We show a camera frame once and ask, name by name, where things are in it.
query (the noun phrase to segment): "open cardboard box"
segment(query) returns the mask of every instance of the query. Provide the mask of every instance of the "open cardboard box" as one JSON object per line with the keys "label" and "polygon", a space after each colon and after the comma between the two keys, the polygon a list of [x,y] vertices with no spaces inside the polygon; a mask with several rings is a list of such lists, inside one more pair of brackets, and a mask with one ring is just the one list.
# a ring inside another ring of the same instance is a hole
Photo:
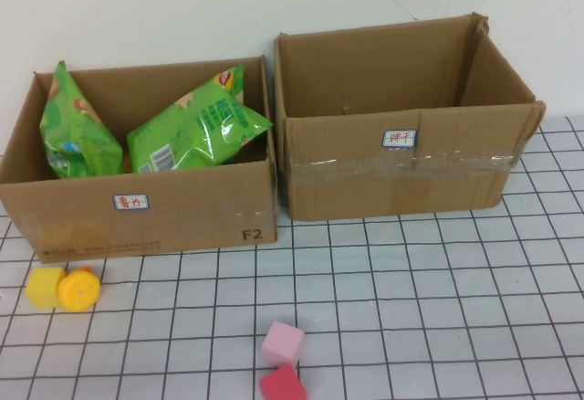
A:
{"label": "open cardboard box", "polygon": [[[245,105],[269,118],[264,58],[74,71],[113,135],[126,135],[213,75],[245,65]],[[0,199],[43,262],[150,255],[276,241],[272,132],[233,164],[57,179],[38,129],[51,74],[36,74],[0,164]],[[132,207],[120,206],[127,199]]]}
{"label": "open cardboard box", "polygon": [[278,164],[298,220],[497,205],[545,109],[477,14],[276,41]]}

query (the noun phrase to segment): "pink foam block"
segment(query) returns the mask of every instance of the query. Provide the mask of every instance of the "pink foam block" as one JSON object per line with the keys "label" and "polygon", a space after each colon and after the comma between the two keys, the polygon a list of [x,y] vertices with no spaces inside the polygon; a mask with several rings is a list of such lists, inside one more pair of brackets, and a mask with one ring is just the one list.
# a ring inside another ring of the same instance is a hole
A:
{"label": "pink foam block", "polygon": [[304,332],[274,321],[262,344],[264,360],[274,366],[296,365],[304,348]]}

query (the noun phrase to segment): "green snack bag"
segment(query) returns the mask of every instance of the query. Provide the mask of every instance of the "green snack bag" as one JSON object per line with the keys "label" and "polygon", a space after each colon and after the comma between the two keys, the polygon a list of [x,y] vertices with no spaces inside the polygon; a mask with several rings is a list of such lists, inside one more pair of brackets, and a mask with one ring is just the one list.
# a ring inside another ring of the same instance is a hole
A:
{"label": "green snack bag", "polygon": [[48,163],[60,178],[123,172],[120,144],[67,72],[64,61],[55,70],[40,133]]}
{"label": "green snack bag", "polygon": [[227,163],[272,127],[243,105],[244,66],[218,74],[128,135],[132,170],[163,172]]}

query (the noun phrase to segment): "yellow cube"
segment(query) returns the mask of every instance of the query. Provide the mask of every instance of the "yellow cube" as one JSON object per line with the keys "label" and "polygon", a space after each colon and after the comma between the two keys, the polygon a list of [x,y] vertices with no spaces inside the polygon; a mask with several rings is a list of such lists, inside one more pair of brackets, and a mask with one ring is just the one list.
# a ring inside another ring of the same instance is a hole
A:
{"label": "yellow cube", "polygon": [[25,294],[37,309],[59,307],[58,283],[65,277],[63,268],[36,268],[30,274]]}

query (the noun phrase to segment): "red foam block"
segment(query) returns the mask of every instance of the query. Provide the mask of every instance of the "red foam block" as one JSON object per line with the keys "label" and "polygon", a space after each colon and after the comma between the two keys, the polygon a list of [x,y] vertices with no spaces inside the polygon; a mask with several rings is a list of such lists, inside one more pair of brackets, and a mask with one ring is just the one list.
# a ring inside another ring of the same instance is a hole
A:
{"label": "red foam block", "polygon": [[292,365],[283,366],[263,377],[259,386],[265,400],[307,400],[307,390]]}

